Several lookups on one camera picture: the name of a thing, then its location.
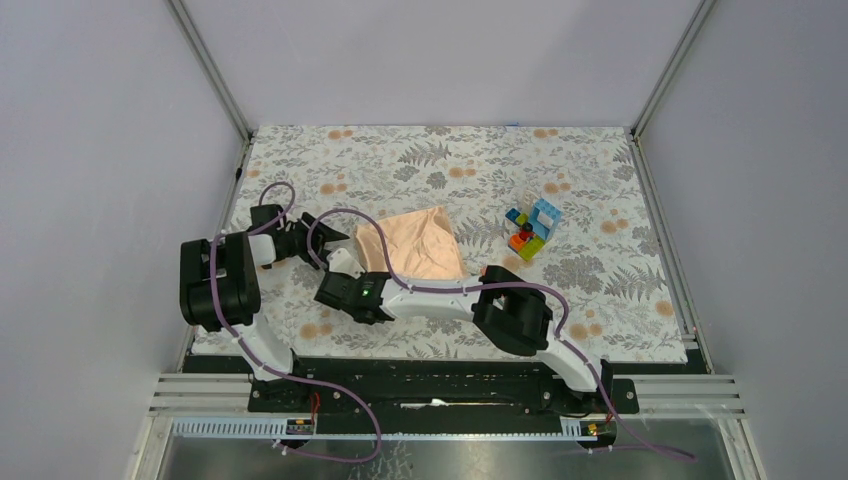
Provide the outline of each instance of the black mounting plate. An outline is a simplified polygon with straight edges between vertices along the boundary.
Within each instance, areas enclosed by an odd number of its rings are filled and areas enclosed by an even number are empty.
[[[549,368],[535,362],[299,358],[295,373],[355,392],[371,404],[384,433],[558,433],[560,414],[607,412],[602,402],[575,399]],[[324,387],[255,382],[248,410],[309,412],[313,392],[321,399],[321,433],[373,433],[356,402],[344,394],[335,398],[335,391]],[[452,406],[415,408],[434,398]],[[622,414],[639,411],[631,380],[613,380],[612,400]]]

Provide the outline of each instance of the peach cloth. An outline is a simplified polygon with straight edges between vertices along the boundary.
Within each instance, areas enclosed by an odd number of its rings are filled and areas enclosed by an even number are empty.
[[[431,280],[468,276],[445,207],[404,213],[377,223],[386,233],[389,258],[396,273]],[[358,225],[354,236],[365,270],[388,271],[377,229],[370,224]]]

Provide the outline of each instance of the gray wall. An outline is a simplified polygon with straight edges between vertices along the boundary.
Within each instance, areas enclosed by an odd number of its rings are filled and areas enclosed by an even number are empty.
[[[238,147],[164,2],[0,2],[0,478],[120,478]]]
[[[846,18],[846,2],[719,2],[645,138],[771,479],[845,475]]]
[[[253,126],[621,126],[698,0],[187,3]]]

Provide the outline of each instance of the gray floor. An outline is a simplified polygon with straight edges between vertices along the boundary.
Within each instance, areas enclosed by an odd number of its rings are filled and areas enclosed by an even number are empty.
[[[700,461],[686,465],[650,452],[563,455],[580,447],[565,442],[391,441],[365,465],[342,465],[282,456],[264,440],[174,438],[165,479],[280,480],[392,479],[724,479],[733,478],[721,436],[709,421],[652,421],[633,425],[657,443],[689,450]],[[618,445],[633,443],[620,435]],[[313,441],[303,447],[340,456],[366,454],[365,442]]]

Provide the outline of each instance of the floral tablecloth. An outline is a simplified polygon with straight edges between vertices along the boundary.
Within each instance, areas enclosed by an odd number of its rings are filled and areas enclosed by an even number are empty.
[[[333,207],[376,218],[444,205],[469,272],[503,265],[560,289],[571,305],[567,334],[618,362],[683,362],[656,236],[624,130],[525,127],[266,126],[257,133],[230,228],[271,182],[297,188],[294,213]],[[504,214],[535,189],[564,217],[552,242],[525,263],[507,247],[517,230]],[[268,201],[286,204],[288,191]],[[352,234],[359,219],[334,216]],[[351,252],[353,241],[341,242]],[[298,258],[258,270],[274,332],[301,356],[511,358],[473,324],[426,318],[355,323],[312,297],[321,273]],[[562,308],[549,301],[554,318]],[[223,333],[198,330],[196,354],[237,354]]]

